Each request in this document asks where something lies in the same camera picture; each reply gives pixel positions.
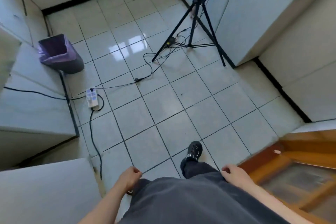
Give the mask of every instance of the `trash can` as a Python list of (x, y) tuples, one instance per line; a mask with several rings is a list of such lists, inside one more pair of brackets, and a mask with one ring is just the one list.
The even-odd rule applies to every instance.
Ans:
[(84, 62), (64, 34), (39, 41), (40, 62), (67, 74), (84, 69)]

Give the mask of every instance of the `person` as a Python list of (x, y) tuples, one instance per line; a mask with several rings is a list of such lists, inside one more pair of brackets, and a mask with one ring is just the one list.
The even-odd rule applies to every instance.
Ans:
[(192, 142), (181, 162), (185, 179), (141, 179), (135, 167), (124, 171), (113, 188), (79, 224), (112, 224), (126, 192), (133, 190), (130, 208), (120, 224), (291, 223), (308, 224), (241, 168), (228, 164), (218, 171), (204, 162), (200, 142)]

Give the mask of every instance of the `hand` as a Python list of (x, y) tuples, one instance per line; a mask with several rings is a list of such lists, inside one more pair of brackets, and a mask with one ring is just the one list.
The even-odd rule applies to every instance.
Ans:
[(138, 182), (141, 176), (142, 172), (140, 172), (138, 168), (129, 167), (119, 176), (115, 185), (119, 186), (124, 193), (126, 193), (133, 189), (134, 185)]
[(254, 181), (250, 178), (247, 172), (236, 165), (228, 164), (222, 167), (221, 173), (228, 183), (243, 190), (246, 190), (250, 186), (254, 185)]

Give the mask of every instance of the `tripod stand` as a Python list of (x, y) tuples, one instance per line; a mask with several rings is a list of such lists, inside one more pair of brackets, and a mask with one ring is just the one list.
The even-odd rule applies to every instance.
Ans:
[[(170, 36), (167, 38), (167, 40), (164, 42), (164, 44), (161, 46), (161, 48), (159, 49), (159, 51), (157, 52), (157, 54), (154, 56), (154, 58), (152, 59), (152, 62), (154, 60), (156, 60), (157, 56), (159, 55), (159, 53), (166, 47), (167, 43), (170, 41), (170, 39), (172, 38), (172, 36), (175, 34), (175, 32), (178, 30), (178, 28), (181, 26), (182, 22), (186, 19), (186, 17), (188, 16), (188, 14), (192, 11), (192, 9), (195, 6), (195, 14), (194, 14), (194, 18), (192, 20), (192, 25), (191, 25), (191, 32), (190, 32), (190, 37), (189, 37), (189, 42), (188, 44), (178, 44), (178, 46), (181, 47), (191, 47), (191, 48), (200, 48), (200, 47), (208, 47), (208, 46), (216, 46), (218, 52), (219, 52), (219, 56), (222, 60), (223, 65), (225, 66), (225, 62), (224, 62), (224, 58), (223, 58), (223, 54), (221, 51), (221, 48), (219, 47), (219, 44), (217, 42), (216, 36), (215, 36), (215, 32), (213, 31), (213, 27), (212, 24), (210, 22), (210, 18), (209, 18), (209, 14), (207, 12), (206, 6), (205, 6), (205, 0), (193, 0), (191, 6), (189, 7), (189, 9), (187, 10), (187, 12), (183, 15), (182, 19), (179, 21), (179, 23), (177, 24), (177, 26), (174, 28), (173, 32), (171, 32)], [(191, 44), (193, 41), (193, 36), (194, 36), (194, 31), (196, 28), (196, 21), (199, 21), (199, 17), (198, 17), (198, 11), (200, 9), (200, 6), (202, 6), (203, 11), (204, 11), (204, 15), (207, 19), (210, 31), (211, 31), (211, 36), (213, 39), (213, 44)]]

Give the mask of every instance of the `black shoe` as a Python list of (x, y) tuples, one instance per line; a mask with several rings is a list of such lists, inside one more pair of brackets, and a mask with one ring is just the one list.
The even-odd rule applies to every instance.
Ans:
[(193, 141), (188, 147), (187, 158), (191, 157), (198, 161), (198, 159), (202, 155), (202, 152), (203, 152), (202, 144), (199, 141)]

